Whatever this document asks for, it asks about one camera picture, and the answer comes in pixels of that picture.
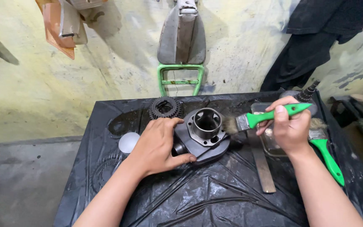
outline workbench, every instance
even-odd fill
[[[250,112],[255,102],[272,102],[280,92],[175,97],[182,116],[209,107],[223,115]],[[363,218],[363,163],[321,102],[315,117],[328,124],[329,150],[345,178],[344,192]],[[71,226],[118,165],[127,157],[118,141],[141,134],[154,99],[97,101],[68,178],[54,226]],[[264,194],[250,145],[232,141],[222,158],[204,167],[190,163],[144,178],[125,209],[121,226],[308,226],[291,163],[267,157],[277,191]]]

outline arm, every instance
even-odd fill
[[[296,180],[312,227],[363,227],[363,219],[310,147],[310,111],[288,116],[282,105],[298,103],[292,96],[275,101],[266,111],[275,109],[274,136],[287,153],[295,169]],[[263,133],[268,123],[262,122],[257,132]]]
[[[184,121],[177,117],[150,121],[133,151],[93,198],[74,227],[118,226],[124,209],[139,182],[146,176],[195,162],[192,154],[172,157],[173,131]]]

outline green brush handle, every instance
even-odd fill
[[[295,103],[295,104],[285,105],[284,107],[288,111],[288,115],[292,116],[306,110],[311,105],[312,105],[311,103]],[[257,115],[247,113],[246,116],[249,122],[249,127],[255,128],[255,126],[262,121],[274,119],[274,110]]]
[[[344,186],[344,177],[342,176],[341,169],[338,167],[337,163],[330,155],[330,152],[327,150],[327,139],[312,139],[309,142],[311,142],[319,149],[321,155],[324,158],[324,162],[326,163],[327,169],[330,171],[330,174],[333,176],[333,178],[341,186]]]

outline clear plastic tray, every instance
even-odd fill
[[[251,106],[253,114],[262,114],[271,103],[254,103]],[[272,157],[287,157],[283,149],[281,149],[275,142],[273,135],[274,123],[272,123],[265,132],[260,136],[261,144],[263,145],[264,152]]]

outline hand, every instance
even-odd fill
[[[143,177],[195,162],[197,158],[192,154],[176,157],[171,154],[174,127],[182,123],[184,120],[177,117],[160,117],[150,121],[126,161],[135,168],[141,168]]]
[[[277,144],[290,155],[299,150],[307,150],[309,143],[307,141],[309,135],[309,126],[311,114],[309,110],[304,110],[298,114],[291,116],[282,105],[299,103],[294,97],[287,96],[279,99],[271,104],[265,111],[269,112],[275,109],[274,112],[274,129],[273,134]],[[271,124],[269,122],[261,122],[260,128],[256,132],[261,135],[267,127]]]

